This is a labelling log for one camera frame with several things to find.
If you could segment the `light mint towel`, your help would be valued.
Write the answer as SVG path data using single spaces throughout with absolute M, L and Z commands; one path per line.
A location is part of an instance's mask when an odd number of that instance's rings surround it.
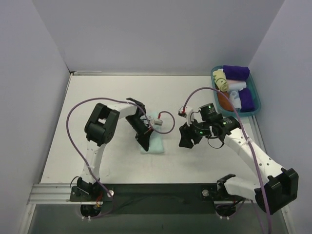
M 150 120 L 150 122 L 152 123 L 152 126 L 156 130 L 160 131 L 161 130 L 161 126 L 154 123 L 155 119 L 158 117 L 157 112 L 147 113 L 147 117 Z M 164 146 L 163 146 L 163 141 L 162 141 L 161 134 L 153 131 L 151 136 L 150 136 L 149 150 L 145 151 L 140 146 L 140 152 L 141 152 L 141 154 L 163 154 L 164 153 Z

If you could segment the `green and yellow patterned towel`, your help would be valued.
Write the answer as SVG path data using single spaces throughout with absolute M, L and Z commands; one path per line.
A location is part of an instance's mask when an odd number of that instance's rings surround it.
M 214 83 L 217 88 L 222 92 L 227 92 L 229 90 L 229 84 L 226 79 L 226 75 L 222 69 L 213 71 Z

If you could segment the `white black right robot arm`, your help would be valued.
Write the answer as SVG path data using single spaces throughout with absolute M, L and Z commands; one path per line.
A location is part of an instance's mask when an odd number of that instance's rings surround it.
M 180 126 L 181 148 L 193 148 L 204 137 L 219 139 L 231 148 L 258 177 L 258 182 L 228 174 L 216 182 L 216 196 L 226 200 L 238 196 L 255 201 L 261 210 L 274 214 L 297 199 L 299 175 L 293 169 L 285 169 L 268 156 L 243 131 L 234 117 L 224 117 L 216 112 L 212 103 L 199 108 L 202 121 L 195 119 L 192 108 L 181 107 L 178 115 L 186 122 Z

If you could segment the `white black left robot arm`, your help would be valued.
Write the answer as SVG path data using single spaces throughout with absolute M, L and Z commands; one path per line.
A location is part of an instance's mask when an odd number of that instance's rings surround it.
M 85 125 L 87 156 L 85 165 L 77 187 L 81 189 L 81 195 L 88 201 L 96 199 L 103 190 L 97 183 L 100 180 L 99 169 L 105 147 L 113 139 L 117 123 L 125 118 L 136 131 L 135 139 L 145 150 L 149 150 L 150 136 L 153 132 L 141 119 L 146 112 L 145 105 L 133 98 L 127 98 L 125 103 L 104 105 L 97 103 Z

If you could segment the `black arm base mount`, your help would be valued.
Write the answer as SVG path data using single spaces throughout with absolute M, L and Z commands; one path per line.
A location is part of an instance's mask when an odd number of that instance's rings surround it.
M 107 193 L 97 186 L 89 194 L 71 188 L 71 202 L 80 204 L 83 216 L 101 215 L 205 215 L 224 205 L 232 215 L 243 198 L 219 194 L 215 183 L 193 184 L 107 184 Z

